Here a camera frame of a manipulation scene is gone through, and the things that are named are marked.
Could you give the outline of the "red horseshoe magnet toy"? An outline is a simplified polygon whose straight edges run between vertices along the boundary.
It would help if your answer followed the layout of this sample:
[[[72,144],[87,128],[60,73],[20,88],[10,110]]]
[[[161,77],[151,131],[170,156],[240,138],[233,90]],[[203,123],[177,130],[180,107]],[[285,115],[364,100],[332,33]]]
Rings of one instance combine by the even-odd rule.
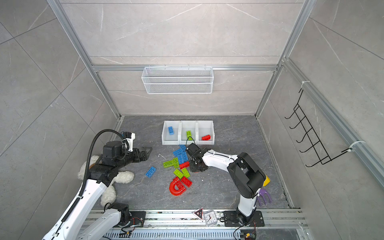
[[[175,177],[170,183],[169,190],[172,195],[180,196],[186,191],[186,187],[178,177]]]

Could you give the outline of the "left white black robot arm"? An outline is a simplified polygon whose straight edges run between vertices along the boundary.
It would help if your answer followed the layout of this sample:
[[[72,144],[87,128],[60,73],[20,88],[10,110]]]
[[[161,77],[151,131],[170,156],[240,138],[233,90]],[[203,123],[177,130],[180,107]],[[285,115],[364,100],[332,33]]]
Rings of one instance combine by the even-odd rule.
[[[103,153],[91,165],[94,146],[103,133],[116,134],[120,140],[111,141],[104,145]],[[112,129],[101,130],[93,138],[85,165],[84,177],[81,188],[60,217],[57,223],[43,237],[45,240],[99,240],[110,229],[117,226],[143,227],[146,214],[144,212],[131,213],[127,204],[105,204],[101,217],[88,226],[85,230],[81,227],[91,212],[97,200],[118,176],[119,170],[130,163],[140,163],[148,160],[152,148],[133,147],[135,134],[130,132],[117,132]]]

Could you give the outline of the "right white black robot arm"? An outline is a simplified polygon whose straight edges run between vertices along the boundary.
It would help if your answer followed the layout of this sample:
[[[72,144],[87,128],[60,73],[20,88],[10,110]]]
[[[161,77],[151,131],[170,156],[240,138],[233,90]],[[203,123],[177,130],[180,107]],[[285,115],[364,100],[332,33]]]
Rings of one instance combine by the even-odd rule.
[[[253,223],[258,227],[264,226],[256,203],[267,176],[247,153],[227,155],[211,149],[201,149],[194,143],[186,151],[192,172],[204,172],[213,167],[230,174],[240,193],[240,202],[235,211],[224,211],[222,221],[226,227],[245,227]]]

